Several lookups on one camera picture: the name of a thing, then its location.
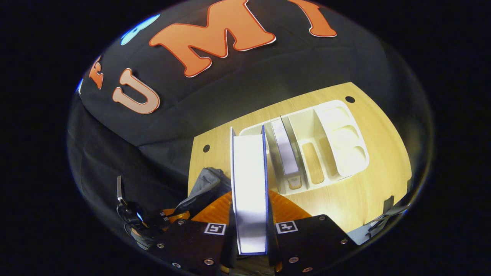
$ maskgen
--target white organizer tray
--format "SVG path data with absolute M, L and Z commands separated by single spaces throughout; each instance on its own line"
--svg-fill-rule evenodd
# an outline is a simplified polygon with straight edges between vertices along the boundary
M 239 135 L 260 134 L 262 125 L 277 119 L 279 117 L 245 128 Z M 279 193 L 294 194 L 317 189 L 350 177 L 367 168 L 370 157 L 365 141 L 355 118 L 344 102 L 339 100 L 325 102 L 283 115 L 281 119 L 290 120 L 300 148 L 308 183 L 293 190 L 288 186 L 288 183 L 278 182 Z M 313 144 L 324 175 L 324 180 L 317 184 L 312 182 L 310 172 L 312 168 L 308 167 L 307 157 L 303 151 L 303 145 L 307 143 Z

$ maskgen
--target orange letter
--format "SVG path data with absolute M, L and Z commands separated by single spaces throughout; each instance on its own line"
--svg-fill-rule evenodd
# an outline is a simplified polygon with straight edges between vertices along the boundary
M 89 73 L 89 78 L 91 78 L 95 82 L 99 90 L 101 90 L 102 80 L 104 79 L 104 74 L 103 73 L 99 74 L 99 72 L 101 71 L 101 64 L 99 63 L 100 59 L 101 56 L 99 56 L 97 60 L 94 62 L 94 64 L 90 68 L 90 73 Z
M 119 78 L 119 83 L 122 85 L 129 85 L 133 87 L 136 91 L 140 92 L 147 98 L 147 102 L 144 104 L 138 103 L 132 98 L 128 97 L 123 93 L 123 89 L 116 87 L 112 93 L 112 100 L 121 103 L 127 108 L 138 112 L 140 114 L 149 114 L 155 111 L 160 105 L 160 98 L 157 93 L 148 87 L 146 84 L 142 83 L 139 79 L 133 76 L 133 72 L 130 68 L 126 68 L 121 77 Z
M 246 6 L 248 0 L 223 0 L 208 8 L 206 27 L 172 24 L 152 39 L 149 45 L 167 48 L 186 68 L 184 75 L 194 77 L 208 69 L 212 60 L 198 56 L 191 48 L 224 58 L 228 55 L 227 31 L 235 39 L 234 49 L 247 51 L 276 40 L 266 32 Z
M 329 23 L 319 11 L 319 6 L 304 0 L 288 0 L 297 4 L 310 21 L 310 33 L 313 36 L 335 37 L 336 31 L 331 29 Z

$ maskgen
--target book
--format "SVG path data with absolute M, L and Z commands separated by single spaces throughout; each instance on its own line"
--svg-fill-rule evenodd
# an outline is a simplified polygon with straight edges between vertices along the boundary
M 230 128 L 232 205 L 240 255 L 267 254 L 268 170 L 264 126 L 259 135 Z

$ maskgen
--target letter m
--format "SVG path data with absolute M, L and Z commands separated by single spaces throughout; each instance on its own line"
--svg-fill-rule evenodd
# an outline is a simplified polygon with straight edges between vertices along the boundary
M 235 39 L 234 49 L 247 51 L 276 40 L 266 32 L 246 6 L 248 0 L 223 0 L 208 8 L 206 27 L 172 24 L 152 39 L 149 45 L 167 48 L 186 68 L 184 75 L 194 77 L 208 69 L 212 60 L 200 57 L 192 48 L 225 58 L 228 55 L 227 31 Z

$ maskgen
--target wooden table surface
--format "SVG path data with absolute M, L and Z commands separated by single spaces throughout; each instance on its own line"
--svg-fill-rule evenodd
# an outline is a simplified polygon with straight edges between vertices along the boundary
M 347 96 L 353 97 L 355 102 L 348 103 Z M 409 157 L 389 118 L 353 83 L 319 89 L 273 104 L 196 136 L 188 194 L 204 167 L 220 168 L 230 177 L 230 127 L 238 134 L 249 126 L 332 100 L 341 100 L 348 105 L 365 140 L 370 163 L 352 177 L 315 190 L 286 195 L 286 198 L 312 216 L 329 216 L 345 232 L 380 216 L 385 200 L 394 196 L 396 203 L 407 192 L 407 182 L 411 178 Z M 203 152 L 205 145 L 210 145 L 208 152 Z

